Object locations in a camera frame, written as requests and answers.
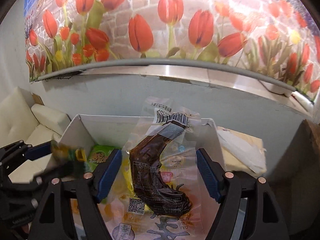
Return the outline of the small cardboard piece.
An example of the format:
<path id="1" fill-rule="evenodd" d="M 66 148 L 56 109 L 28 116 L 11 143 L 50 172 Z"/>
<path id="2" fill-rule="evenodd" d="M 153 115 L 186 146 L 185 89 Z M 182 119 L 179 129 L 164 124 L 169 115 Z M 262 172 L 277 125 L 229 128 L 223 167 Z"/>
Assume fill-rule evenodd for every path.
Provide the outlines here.
<path id="1" fill-rule="evenodd" d="M 32 97 L 33 97 L 33 100 L 36 104 L 44 105 L 43 100 L 41 99 L 41 97 L 39 95 L 33 93 Z"/>

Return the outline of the green pea snack packet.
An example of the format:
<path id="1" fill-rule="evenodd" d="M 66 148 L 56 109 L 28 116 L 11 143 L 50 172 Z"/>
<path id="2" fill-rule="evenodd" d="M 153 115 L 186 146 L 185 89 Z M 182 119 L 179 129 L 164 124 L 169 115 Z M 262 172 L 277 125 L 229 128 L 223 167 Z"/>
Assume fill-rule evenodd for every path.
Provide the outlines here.
<path id="1" fill-rule="evenodd" d="M 52 140 L 51 151 L 58 164 L 71 163 L 76 176 L 86 172 L 87 157 L 84 148 L 72 147 Z"/>

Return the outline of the cream leather sofa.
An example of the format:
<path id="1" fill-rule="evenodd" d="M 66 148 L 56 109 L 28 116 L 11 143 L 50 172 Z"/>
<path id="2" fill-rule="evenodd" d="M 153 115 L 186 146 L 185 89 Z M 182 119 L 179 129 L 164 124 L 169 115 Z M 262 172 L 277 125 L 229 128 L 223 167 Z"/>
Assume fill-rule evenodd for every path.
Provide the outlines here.
<path id="1" fill-rule="evenodd" d="M 40 145 L 52 139 L 59 141 L 70 124 L 66 113 L 25 100 L 27 91 L 16 87 L 1 102 L 1 146 L 23 140 L 26 144 Z M 51 154 L 35 161 L 26 161 L 13 171 L 13 183 L 28 183 L 35 174 L 57 166 Z"/>

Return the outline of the yellow noodle snack bag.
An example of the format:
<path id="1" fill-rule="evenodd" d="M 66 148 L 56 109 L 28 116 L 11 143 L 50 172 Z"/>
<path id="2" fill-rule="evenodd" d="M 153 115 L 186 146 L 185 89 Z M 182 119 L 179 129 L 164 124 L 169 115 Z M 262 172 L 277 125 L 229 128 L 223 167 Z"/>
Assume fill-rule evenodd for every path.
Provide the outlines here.
<path id="1" fill-rule="evenodd" d="M 137 198 L 134 189 L 131 176 L 131 167 L 129 156 L 123 157 L 120 169 L 111 187 L 111 193 L 113 197 L 121 200 Z"/>

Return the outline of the tissue box with tissue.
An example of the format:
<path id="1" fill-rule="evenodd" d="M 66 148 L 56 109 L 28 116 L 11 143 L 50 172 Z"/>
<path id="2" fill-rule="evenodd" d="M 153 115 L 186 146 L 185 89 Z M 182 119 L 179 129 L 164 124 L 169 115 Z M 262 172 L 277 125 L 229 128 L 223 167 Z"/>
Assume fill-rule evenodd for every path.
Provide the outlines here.
<path id="1" fill-rule="evenodd" d="M 260 138 L 220 126 L 217 136 L 225 170 L 243 171 L 254 178 L 267 172 L 266 149 Z"/>

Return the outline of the tulip landscape poster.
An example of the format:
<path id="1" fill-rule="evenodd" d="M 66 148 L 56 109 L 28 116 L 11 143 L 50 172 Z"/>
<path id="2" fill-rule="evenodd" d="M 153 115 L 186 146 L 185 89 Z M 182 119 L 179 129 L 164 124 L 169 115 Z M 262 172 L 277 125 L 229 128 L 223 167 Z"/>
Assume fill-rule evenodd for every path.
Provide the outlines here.
<path id="1" fill-rule="evenodd" d="M 25 0 L 29 81 L 93 62 L 200 60 L 319 93 L 319 28 L 300 0 Z"/>

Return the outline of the white storage box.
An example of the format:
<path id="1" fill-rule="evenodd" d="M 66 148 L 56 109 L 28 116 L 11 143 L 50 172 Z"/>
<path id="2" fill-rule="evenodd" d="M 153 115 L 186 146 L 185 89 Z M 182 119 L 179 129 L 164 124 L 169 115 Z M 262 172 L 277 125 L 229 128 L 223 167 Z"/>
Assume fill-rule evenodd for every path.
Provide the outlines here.
<path id="1" fill-rule="evenodd" d="M 84 148 L 89 154 L 94 145 L 107 145 L 127 151 L 142 141 L 156 126 L 156 117 L 78 114 L 60 139 L 62 144 Z M 174 139 L 160 156 L 159 171 L 165 183 L 181 183 L 198 174 L 196 150 L 204 148 L 212 161 L 224 165 L 213 119 L 188 116 L 188 128 Z"/>

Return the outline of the granite side counter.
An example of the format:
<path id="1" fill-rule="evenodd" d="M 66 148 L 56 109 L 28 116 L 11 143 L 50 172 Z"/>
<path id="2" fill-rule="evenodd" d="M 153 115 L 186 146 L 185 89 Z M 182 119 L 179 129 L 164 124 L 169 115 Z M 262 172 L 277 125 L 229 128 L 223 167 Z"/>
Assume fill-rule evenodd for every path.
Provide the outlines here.
<path id="1" fill-rule="evenodd" d="M 320 125 L 305 119 L 303 121 L 306 132 L 313 146 L 313 151 L 319 155 L 320 151 Z"/>

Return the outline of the clear pack braised meat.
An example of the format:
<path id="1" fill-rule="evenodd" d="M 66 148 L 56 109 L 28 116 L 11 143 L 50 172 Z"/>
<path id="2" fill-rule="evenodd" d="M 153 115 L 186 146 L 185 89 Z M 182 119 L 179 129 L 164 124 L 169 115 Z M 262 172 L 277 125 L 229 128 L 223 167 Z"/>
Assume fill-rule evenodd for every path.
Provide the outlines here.
<path id="1" fill-rule="evenodd" d="M 172 99 L 146 98 L 122 149 L 103 214 L 112 239 L 204 239 L 217 211 L 196 151 L 221 154 L 212 119 Z"/>

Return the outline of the green seaweed snack bag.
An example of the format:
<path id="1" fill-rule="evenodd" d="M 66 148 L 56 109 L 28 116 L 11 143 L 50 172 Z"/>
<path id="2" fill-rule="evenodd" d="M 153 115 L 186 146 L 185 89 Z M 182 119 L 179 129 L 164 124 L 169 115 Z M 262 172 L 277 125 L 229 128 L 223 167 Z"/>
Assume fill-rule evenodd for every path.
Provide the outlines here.
<path id="1" fill-rule="evenodd" d="M 119 150 L 119 148 L 107 145 L 94 145 L 87 157 L 86 171 L 93 172 L 100 163 L 107 161 L 113 150 Z"/>

